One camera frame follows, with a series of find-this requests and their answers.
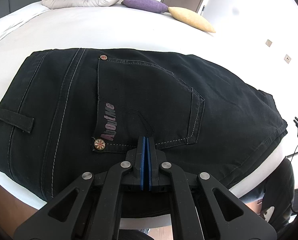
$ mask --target white bed sheet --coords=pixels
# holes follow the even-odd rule
[[[48,10],[49,8],[43,6],[41,2],[35,2],[0,18],[0,40],[27,21]]]
[[[17,28],[12,27],[11,31],[1,28],[3,33],[0,35],[0,101],[25,58],[34,51],[45,49],[132,48],[172,51],[194,54],[217,63],[238,76],[245,76],[244,69],[237,67],[239,56],[242,60],[245,58],[243,46],[232,46],[230,41],[214,38],[209,33],[173,19],[168,13],[155,14],[122,5],[43,11],[41,7],[34,8],[33,5],[30,9],[31,20],[27,17],[25,24]],[[0,25],[14,26],[12,21],[13,17],[7,16],[0,19]],[[251,83],[248,80],[248,83],[261,89],[261,81]],[[263,181],[285,156],[284,142],[285,138],[265,162],[231,188],[231,192],[241,197]],[[40,209],[46,203],[1,172],[0,185],[34,208]],[[171,223],[170,216],[159,217],[158,225],[157,221],[146,219],[144,227],[152,228]],[[143,223],[140,224],[132,219],[122,220],[121,228],[139,229],[143,227]]]

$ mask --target floor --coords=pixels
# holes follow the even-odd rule
[[[248,203],[247,206],[254,212],[260,213],[261,203],[258,204],[258,201]],[[152,228],[150,229],[149,236],[155,240],[173,240],[172,226]]]
[[[0,227],[10,237],[13,236],[16,228],[36,211],[0,186]]]

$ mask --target back pocket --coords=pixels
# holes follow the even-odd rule
[[[172,72],[152,63],[102,57],[98,65],[93,150],[121,152],[153,137],[157,149],[196,143],[204,99]]]

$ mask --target metal pivot bolt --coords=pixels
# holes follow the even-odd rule
[[[165,168],[165,169],[169,169],[169,168],[171,168],[171,163],[169,163],[169,162],[164,162],[164,163],[161,164],[161,166],[162,166],[163,168]]]
[[[90,179],[90,178],[92,178],[92,173],[91,173],[91,172],[85,172],[85,173],[82,175],[82,178],[83,178],[83,179]]]
[[[210,174],[207,172],[202,172],[200,173],[200,178],[201,179],[209,179],[210,178]]]
[[[131,166],[131,163],[128,162],[128,161],[124,161],[124,162],[122,162],[120,165],[121,165],[121,167],[123,167],[123,168],[129,168],[129,167]]]

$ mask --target yellow pillow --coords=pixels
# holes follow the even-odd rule
[[[215,33],[214,28],[206,19],[194,11],[181,7],[168,7],[171,15],[180,22],[188,24],[204,32]]]

